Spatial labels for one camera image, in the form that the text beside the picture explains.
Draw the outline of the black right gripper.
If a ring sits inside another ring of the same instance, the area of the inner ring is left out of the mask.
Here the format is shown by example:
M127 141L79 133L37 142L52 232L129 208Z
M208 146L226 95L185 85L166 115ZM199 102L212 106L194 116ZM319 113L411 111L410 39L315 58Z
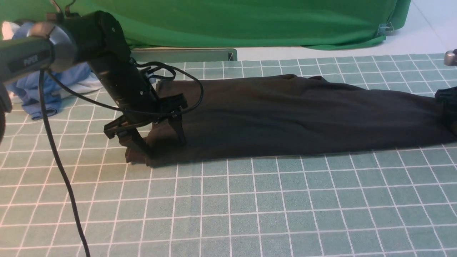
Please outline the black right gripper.
M437 90L435 100L442 107L441 122L457 135L457 87Z

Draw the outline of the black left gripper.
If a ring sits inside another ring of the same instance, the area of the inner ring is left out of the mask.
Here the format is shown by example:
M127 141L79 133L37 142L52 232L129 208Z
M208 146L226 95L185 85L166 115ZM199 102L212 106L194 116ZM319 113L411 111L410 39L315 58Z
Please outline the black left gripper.
M188 107L183 94L159 97L148 78L129 61L116 57L98 57L88 62L103 87L121 109L122 116L104 127L108 138L118 135L124 146L126 160L152 159L152 148L140 135L137 127L169 120L181 145L187 143L182 116Z

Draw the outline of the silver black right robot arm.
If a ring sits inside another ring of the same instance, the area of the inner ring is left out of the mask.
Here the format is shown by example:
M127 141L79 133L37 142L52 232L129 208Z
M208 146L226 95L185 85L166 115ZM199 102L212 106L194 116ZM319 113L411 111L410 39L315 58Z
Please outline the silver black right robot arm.
M447 51L444 57L444 65L457 65L457 50ZM435 99L442 104L441 120L453 133L457 134L457 88L440 89L435 93Z

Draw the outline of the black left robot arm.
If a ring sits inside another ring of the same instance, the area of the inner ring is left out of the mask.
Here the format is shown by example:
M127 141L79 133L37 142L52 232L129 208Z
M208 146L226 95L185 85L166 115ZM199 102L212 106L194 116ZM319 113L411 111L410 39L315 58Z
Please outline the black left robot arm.
M187 108L182 94L160 98L139 70L119 21L98 10L85 16L64 18L48 13L25 38L1 42L1 82L10 83L41 69L63 72L87 63L122 115L104 126L104 134L137 153L152 158L153 150L137 128L168 120L178 141L186 143L181 110Z

